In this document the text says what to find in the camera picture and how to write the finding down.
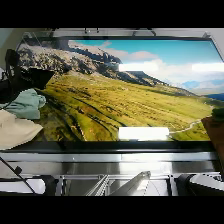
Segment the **grassy hillside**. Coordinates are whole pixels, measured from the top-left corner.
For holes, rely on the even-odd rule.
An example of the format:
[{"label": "grassy hillside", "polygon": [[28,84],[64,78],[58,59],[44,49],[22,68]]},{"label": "grassy hillside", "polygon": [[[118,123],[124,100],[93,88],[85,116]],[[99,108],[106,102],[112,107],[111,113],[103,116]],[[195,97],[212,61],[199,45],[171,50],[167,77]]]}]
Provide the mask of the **grassy hillside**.
[{"label": "grassy hillside", "polygon": [[[224,102],[180,96],[177,89],[148,87],[75,72],[52,79],[42,91],[47,104],[37,123],[44,136],[37,140],[114,141],[121,126],[163,126],[175,132],[211,114]],[[174,133],[178,140],[208,140],[202,123]]]}]

